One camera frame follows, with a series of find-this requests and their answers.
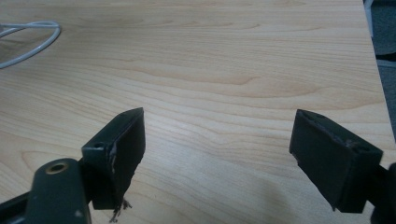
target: wooden tabletop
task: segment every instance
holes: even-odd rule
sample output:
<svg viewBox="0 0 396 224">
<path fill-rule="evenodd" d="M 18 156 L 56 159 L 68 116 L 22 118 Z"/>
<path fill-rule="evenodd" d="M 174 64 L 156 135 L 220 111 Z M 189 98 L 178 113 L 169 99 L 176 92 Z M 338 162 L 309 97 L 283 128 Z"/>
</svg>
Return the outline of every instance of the wooden tabletop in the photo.
<svg viewBox="0 0 396 224">
<path fill-rule="evenodd" d="M 2 0 L 0 22 L 59 38 L 0 70 L 0 202 L 36 169 L 144 107 L 147 148 L 119 223 L 369 223 L 333 212 L 289 154 L 297 108 L 396 161 L 361 0 Z M 0 60 L 45 40 L 0 40 Z M 93 223 L 112 211 L 92 210 Z"/>
</svg>

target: wooden table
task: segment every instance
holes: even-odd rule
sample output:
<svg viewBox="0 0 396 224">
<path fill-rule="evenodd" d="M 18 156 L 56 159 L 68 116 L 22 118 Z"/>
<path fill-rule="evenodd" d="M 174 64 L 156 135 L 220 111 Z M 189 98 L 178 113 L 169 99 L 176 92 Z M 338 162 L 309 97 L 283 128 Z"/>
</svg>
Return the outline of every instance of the wooden table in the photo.
<svg viewBox="0 0 396 224">
<path fill-rule="evenodd" d="M 119 223 L 369 223 L 333 212 L 289 154 L 297 108 L 396 151 L 361 0 L 3 0 L 55 20 L 49 48 L 0 70 L 0 201 L 143 106 L 147 149 Z M 49 33 L 0 40 L 0 60 Z M 92 212 L 107 223 L 112 211 Z"/>
</svg>

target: gray floor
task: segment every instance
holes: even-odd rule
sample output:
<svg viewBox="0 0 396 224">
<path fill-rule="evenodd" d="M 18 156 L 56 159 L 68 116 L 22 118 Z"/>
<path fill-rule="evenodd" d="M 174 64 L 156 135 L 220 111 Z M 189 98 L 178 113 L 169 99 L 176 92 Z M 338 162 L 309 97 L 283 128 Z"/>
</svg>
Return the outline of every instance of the gray floor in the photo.
<svg viewBox="0 0 396 224">
<path fill-rule="evenodd" d="M 396 0 L 375 0 L 372 15 L 375 54 L 396 52 Z M 396 134 L 396 63 L 377 63 L 393 134 Z"/>
</svg>

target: cable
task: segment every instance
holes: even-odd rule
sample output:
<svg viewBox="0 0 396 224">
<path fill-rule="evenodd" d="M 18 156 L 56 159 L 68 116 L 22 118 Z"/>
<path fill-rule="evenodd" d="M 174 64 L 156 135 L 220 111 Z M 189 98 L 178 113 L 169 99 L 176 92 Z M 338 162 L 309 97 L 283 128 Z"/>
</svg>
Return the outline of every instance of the cable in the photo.
<svg viewBox="0 0 396 224">
<path fill-rule="evenodd" d="M 26 24 L 8 24 L 8 23 L 0 23 L 0 38 L 5 36 L 5 35 L 10 35 L 12 33 L 15 33 L 17 31 L 26 29 L 26 28 L 40 28 L 40 29 L 55 29 L 53 32 L 52 36 L 50 36 L 44 43 L 41 45 L 35 47 L 34 49 L 30 50 L 27 53 L 22 54 L 21 56 L 18 56 L 14 59 L 11 59 L 7 62 L 0 63 L 0 69 L 5 68 L 8 66 L 11 66 L 12 64 L 15 63 L 20 63 L 23 60 L 26 60 L 33 55 L 37 54 L 41 50 L 45 49 L 48 47 L 55 39 L 59 36 L 61 33 L 61 25 L 59 25 L 56 21 L 34 21 L 34 22 L 29 22 Z"/>
</svg>

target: clamp jaw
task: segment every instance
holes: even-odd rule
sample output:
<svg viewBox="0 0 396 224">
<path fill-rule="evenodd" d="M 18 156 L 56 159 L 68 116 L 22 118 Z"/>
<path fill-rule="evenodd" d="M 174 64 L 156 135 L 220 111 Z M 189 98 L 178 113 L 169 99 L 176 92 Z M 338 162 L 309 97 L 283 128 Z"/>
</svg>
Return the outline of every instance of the clamp jaw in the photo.
<svg viewBox="0 0 396 224">
<path fill-rule="evenodd" d="M 82 159 L 51 161 L 35 172 L 30 192 L 0 204 L 0 223 L 91 223 L 94 209 L 114 209 L 123 198 L 146 148 L 143 108 L 125 111 L 82 147 Z"/>
</svg>

